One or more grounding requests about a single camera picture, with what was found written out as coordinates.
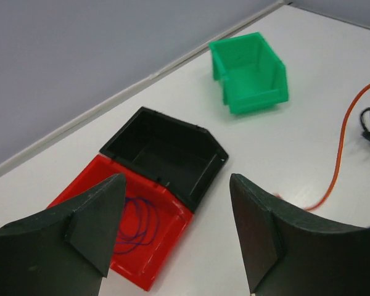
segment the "purple cable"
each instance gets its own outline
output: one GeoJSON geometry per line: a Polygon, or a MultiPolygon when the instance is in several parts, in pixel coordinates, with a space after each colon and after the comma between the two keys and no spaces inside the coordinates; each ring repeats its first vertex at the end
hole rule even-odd
{"type": "Polygon", "coordinates": [[[126,250],[126,251],[114,252],[114,254],[117,254],[117,255],[124,255],[124,254],[130,253],[134,249],[139,247],[140,245],[150,245],[154,241],[154,239],[156,238],[158,228],[159,228],[159,224],[160,224],[160,219],[159,219],[159,215],[158,215],[158,211],[156,209],[156,206],[152,202],[150,202],[149,200],[147,200],[143,197],[133,197],[133,198],[125,197],[125,205],[123,207],[123,214],[122,215],[125,215],[126,209],[127,209],[128,204],[130,202],[134,203],[134,206],[136,207],[136,215],[138,216],[139,224],[138,224],[138,227],[137,227],[137,231],[134,235],[125,234],[119,226],[117,239],[120,239],[121,241],[117,241],[116,244],[118,244],[118,245],[133,245],[133,246],[129,250],[126,250]],[[143,221],[143,219],[142,219],[143,218],[142,217],[142,206],[140,205],[139,202],[144,202],[146,207],[147,207],[147,219],[146,219],[146,226],[145,226],[144,231],[142,231],[142,221],[143,221]],[[150,208],[154,209],[155,214],[156,214],[156,220],[157,220],[156,221],[156,227],[155,227],[154,235],[151,237],[151,239],[148,242],[144,242],[144,240],[146,239],[146,235],[148,233],[149,227],[150,227],[150,220],[151,220],[150,208]]]}

